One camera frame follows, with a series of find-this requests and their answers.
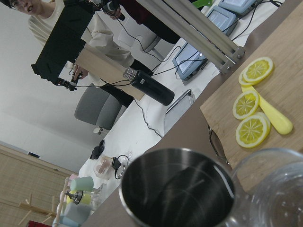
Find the green cup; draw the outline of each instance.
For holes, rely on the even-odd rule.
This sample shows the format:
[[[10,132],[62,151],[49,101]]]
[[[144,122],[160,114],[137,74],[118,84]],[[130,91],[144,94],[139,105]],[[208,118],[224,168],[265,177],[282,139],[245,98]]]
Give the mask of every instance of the green cup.
[[[91,176],[76,178],[71,181],[70,189],[76,191],[92,192],[94,189],[94,181]]]

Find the black camera rig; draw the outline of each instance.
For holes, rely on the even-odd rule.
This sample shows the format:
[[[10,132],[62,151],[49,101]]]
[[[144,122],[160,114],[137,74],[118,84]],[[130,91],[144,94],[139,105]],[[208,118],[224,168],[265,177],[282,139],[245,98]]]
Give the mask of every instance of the black camera rig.
[[[88,0],[64,0],[64,4],[43,50],[31,66],[34,73],[42,79],[74,91],[78,80],[71,79],[69,82],[59,78],[59,75],[67,61],[75,63],[85,45],[81,37],[95,12],[103,10],[103,5]]]

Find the tablet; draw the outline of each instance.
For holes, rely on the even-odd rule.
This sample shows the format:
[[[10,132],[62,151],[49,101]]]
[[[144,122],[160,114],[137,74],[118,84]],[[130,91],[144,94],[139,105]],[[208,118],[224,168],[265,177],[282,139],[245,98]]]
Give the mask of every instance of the tablet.
[[[218,6],[214,6],[206,16],[226,35],[230,35],[237,24],[237,16],[235,14]],[[192,45],[185,43],[172,62],[181,80],[189,80],[200,69],[203,69],[207,59]]]
[[[207,14],[207,17],[227,36],[232,33],[238,23],[238,18],[235,14],[218,6],[214,6]]]
[[[221,0],[219,6],[237,15],[244,16],[253,10],[262,0]]]

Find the black thermos bottle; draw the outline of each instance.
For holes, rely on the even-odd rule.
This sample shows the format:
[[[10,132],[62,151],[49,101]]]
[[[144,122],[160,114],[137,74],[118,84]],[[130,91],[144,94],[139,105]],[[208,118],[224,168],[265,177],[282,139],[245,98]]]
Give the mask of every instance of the black thermos bottle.
[[[136,89],[139,89],[163,105],[169,105],[175,97],[173,91],[141,70],[127,68],[123,77],[128,79]]]

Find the yellow handle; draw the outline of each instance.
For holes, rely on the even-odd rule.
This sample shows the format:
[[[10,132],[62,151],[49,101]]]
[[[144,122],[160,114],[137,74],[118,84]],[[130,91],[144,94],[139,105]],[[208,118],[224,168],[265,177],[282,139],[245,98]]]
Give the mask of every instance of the yellow handle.
[[[248,90],[256,91],[253,86],[241,86],[241,88],[243,92]],[[282,135],[290,133],[293,129],[293,124],[291,123],[291,121],[282,113],[280,113],[276,108],[274,108],[271,104],[269,104],[259,93],[258,95],[260,97],[259,105],[261,109],[266,114],[266,116],[270,120],[273,127],[277,130],[277,132]]]

